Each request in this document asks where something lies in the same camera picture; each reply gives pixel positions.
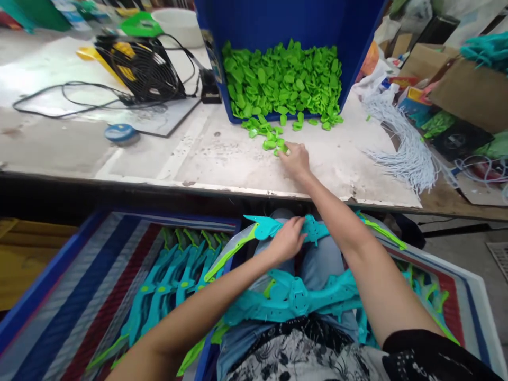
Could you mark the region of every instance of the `striped fabric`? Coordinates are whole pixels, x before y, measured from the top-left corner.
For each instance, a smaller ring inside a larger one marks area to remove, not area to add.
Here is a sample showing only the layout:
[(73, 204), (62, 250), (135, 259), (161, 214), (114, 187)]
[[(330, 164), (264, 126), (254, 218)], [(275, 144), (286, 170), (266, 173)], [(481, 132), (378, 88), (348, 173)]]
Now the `striped fabric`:
[(0, 355), (0, 381), (104, 378), (85, 368), (117, 338), (134, 295), (164, 245), (161, 229), (180, 226), (229, 234), (237, 224), (186, 216), (110, 212)]

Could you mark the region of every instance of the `red stripe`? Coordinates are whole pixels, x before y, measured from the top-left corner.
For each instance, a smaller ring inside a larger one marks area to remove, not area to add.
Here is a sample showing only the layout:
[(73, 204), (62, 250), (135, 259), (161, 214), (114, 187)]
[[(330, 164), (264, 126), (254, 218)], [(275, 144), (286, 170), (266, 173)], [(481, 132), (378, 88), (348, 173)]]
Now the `red stripe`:
[(412, 263), (417, 267), (428, 271), (431, 274), (434, 274), (438, 277), (439, 280), (439, 288), (441, 291), (447, 290), (450, 293), (450, 296), (446, 300), (443, 305), (443, 316), (446, 321), (446, 326), (453, 333), (453, 336), (458, 340), (461, 346), (465, 346), (464, 340), (464, 331), (462, 329), (462, 319), (460, 318), (460, 307), (459, 301), (457, 297), (457, 289), (455, 287), (455, 280), (441, 271), (430, 267), (424, 263), (419, 262), (417, 259), (413, 259), (412, 257), (408, 257), (405, 254), (395, 251), (392, 248), (385, 246), (385, 249), (392, 255), (405, 260), (406, 262)]
[(134, 278), (138, 274), (145, 257), (160, 232), (160, 229), (161, 225), (158, 224), (150, 224), (148, 226), (147, 231), (139, 241), (138, 246), (129, 260), (129, 263), (125, 267), (125, 270), (118, 279), (118, 282), (116, 282), (115, 287), (110, 292), (107, 300), (102, 305), (95, 317), (95, 320), (88, 329), (81, 346), (74, 355), (72, 362), (67, 367), (67, 370), (62, 377), (62, 381), (74, 381), (80, 379), (85, 372), (85, 368), (89, 364), (102, 338), (106, 334), (107, 329), (109, 328), (132, 282), (134, 281)]

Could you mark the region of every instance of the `jeans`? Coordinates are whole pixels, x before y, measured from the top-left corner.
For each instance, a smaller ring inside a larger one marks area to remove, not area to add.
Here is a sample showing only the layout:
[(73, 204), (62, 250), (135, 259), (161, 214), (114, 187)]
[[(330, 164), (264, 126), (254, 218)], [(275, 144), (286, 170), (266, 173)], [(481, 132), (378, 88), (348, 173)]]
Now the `jeans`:
[[(277, 209), (271, 215), (272, 218), (282, 223), (293, 216), (292, 212), (286, 209)], [(259, 242), (254, 255), (265, 250), (270, 242), (271, 238)], [(331, 236), (320, 239), (318, 246), (313, 242), (306, 243), (302, 247), (302, 252), (305, 257), (302, 264), (301, 278), (305, 287), (310, 291), (323, 289), (330, 275), (339, 276), (344, 272), (342, 254)], [(279, 269), (294, 276), (294, 260), (284, 262), (279, 266)], [(263, 292), (269, 281), (268, 276), (262, 276), (249, 289)], [(343, 313), (342, 323), (339, 323), (337, 318), (332, 315), (321, 315), (320, 317), (331, 326), (347, 333), (353, 340), (358, 341), (358, 324), (353, 311)], [(274, 325), (275, 323), (272, 322), (249, 320), (232, 327), (222, 338), (221, 353), (217, 360), (217, 380), (222, 380), (231, 366), (245, 355), (257, 338)]]

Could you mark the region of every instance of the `cooling fan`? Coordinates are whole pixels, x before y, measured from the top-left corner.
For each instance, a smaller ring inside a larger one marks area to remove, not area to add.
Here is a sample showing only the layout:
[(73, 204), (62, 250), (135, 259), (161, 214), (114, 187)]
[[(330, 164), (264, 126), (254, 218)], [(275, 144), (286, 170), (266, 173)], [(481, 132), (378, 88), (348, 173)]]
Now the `cooling fan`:
[(185, 89), (160, 41), (156, 38), (100, 35), (95, 49), (132, 92), (124, 103), (184, 99)]

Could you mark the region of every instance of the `white bucket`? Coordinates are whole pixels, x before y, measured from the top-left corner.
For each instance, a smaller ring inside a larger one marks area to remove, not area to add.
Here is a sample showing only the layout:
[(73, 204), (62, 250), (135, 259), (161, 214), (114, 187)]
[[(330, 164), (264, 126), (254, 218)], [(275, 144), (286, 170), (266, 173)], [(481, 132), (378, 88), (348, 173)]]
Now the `white bucket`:
[[(179, 8), (164, 8), (152, 12), (152, 17), (165, 33), (171, 34), (184, 48), (200, 48), (204, 45), (196, 12)], [(166, 41), (177, 46), (172, 38), (164, 38), (164, 42)]]

